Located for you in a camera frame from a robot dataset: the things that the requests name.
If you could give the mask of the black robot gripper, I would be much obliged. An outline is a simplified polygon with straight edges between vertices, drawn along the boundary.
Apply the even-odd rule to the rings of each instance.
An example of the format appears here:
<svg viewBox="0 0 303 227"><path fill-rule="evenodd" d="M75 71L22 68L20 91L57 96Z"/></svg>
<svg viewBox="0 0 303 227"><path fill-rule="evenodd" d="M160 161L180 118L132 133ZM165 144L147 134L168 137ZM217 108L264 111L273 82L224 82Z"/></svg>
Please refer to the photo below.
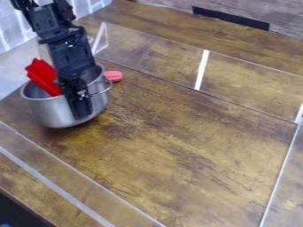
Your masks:
<svg viewBox="0 0 303 227"><path fill-rule="evenodd" d="M84 119L92 114L92 102L85 81L85 70L96 65L84 27L43 27L37 30L39 43L47 46L57 71L60 89L73 117Z"/></svg>

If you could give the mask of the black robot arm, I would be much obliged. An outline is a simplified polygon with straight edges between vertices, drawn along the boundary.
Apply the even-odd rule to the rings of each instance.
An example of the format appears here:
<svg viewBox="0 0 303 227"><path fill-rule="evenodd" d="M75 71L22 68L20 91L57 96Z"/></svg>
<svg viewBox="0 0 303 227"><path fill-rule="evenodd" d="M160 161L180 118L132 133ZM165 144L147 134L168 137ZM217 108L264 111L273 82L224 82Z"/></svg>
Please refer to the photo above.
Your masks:
<svg viewBox="0 0 303 227"><path fill-rule="evenodd" d="M87 38L87 30L76 26L73 7L67 0L52 0L39 5L35 0L9 0L37 35L57 70L57 85L65 96L73 117L79 120L92 114L85 70L96 66Z"/></svg>

